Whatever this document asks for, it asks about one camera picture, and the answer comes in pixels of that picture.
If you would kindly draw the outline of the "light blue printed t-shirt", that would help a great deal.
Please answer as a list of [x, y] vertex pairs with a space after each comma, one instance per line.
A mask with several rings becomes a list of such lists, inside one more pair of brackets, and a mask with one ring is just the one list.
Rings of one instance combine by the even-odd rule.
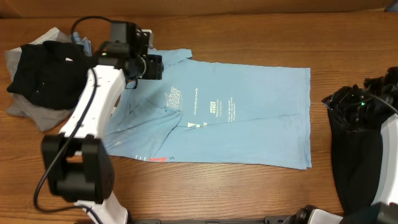
[[309, 68], [200, 62], [163, 50], [161, 80], [131, 82], [111, 116], [110, 155], [152, 162], [311, 167]]

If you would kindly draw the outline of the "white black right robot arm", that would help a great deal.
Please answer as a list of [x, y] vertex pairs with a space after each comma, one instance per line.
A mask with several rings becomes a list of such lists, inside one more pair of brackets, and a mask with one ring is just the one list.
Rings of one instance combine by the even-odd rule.
[[344, 215], [307, 205], [284, 223], [397, 223], [397, 97], [344, 87], [328, 108], [331, 164]]

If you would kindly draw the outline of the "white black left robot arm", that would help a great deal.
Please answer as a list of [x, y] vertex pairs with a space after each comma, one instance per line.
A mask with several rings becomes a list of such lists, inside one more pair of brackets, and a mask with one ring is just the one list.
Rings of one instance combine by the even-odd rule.
[[57, 135], [44, 136], [41, 144], [45, 172], [34, 192], [48, 184], [52, 195], [82, 209], [93, 223], [131, 223], [131, 213], [116, 198], [114, 169], [103, 144], [113, 106], [129, 81], [160, 80], [164, 66], [151, 55], [152, 44], [104, 42], [90, 58], [87, 82], [70, 119]]

